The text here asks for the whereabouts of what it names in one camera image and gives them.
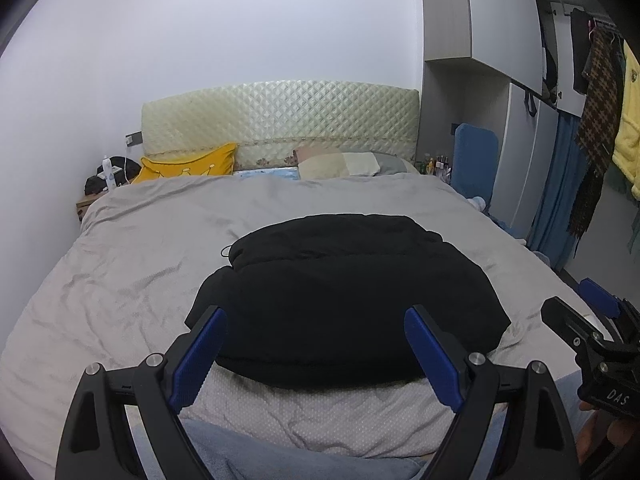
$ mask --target wooden nightstand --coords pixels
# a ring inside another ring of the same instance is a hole
[[[108,191],[103,191],[95,195],[86,195],[82,200],[76,202],[76,212],[78,213],[78,220],[82,222],[82,219],[86,214],[86,210],[89,209],[89,206],[96,200],[98,200],[102,195],[105,195],[107,193]]]

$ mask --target headboard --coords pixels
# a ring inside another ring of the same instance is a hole
[[[142,107],[146,156],[168,160],[237,142],[236,170],[293,166],[302,145],[413,160],[417,90],[343,81],[271,81],[196,90]]]

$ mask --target white door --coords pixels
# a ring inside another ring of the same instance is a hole
[[[469,0],[471,56],[542,93],[542,38],[536,0]]]
[[[565,5],[567,13],[574,8],[582,7]],[[551,4],[556,26],[556,41],[558,42],[558,110],[564,110],[578,117],[582,117],[584,95],[574,90],[574,43],[571,39],[571,18],[564,15],[562,4]]]
[[[513,234],[518,238],[529,236],[545,189],[546,176],[549,174],[549,166],[556,144],[558,112],[551,106],[541,103],[538,99],[536,99],[536,106],[538,114],[535,117],[537,124],[533,152],[531,153],[527,179],[520,196],[520,204],[511,225]]]
[[[509,85],[507,122],[489,208],[491,215],[508,227],[513,226],[520,205],[536,137],[537,119],[529,115],[524,97],[522,88]]]

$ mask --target metal screw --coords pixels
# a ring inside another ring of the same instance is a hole
[[[546,365],[542,361],[533,361],[531,369],[537,374],[543,374],[546,372]]]
[[[480,352],[471,352],[469,354],[469,362],[473,365],[480,366],[483,365],[486,361],[486,358]]]
[[[84,373],[87,375],[95,375],[100,371],[100,363],[91,363],[84,369]]]
[[[145,359],[145,363],[149,366],[158,366],[163,359],[164,356],[162,354],[151,354]]]

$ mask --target power outlet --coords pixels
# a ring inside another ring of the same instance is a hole
[[[142,132],[135,132],[124,137],[127,146],[137,146],[142,144]]]

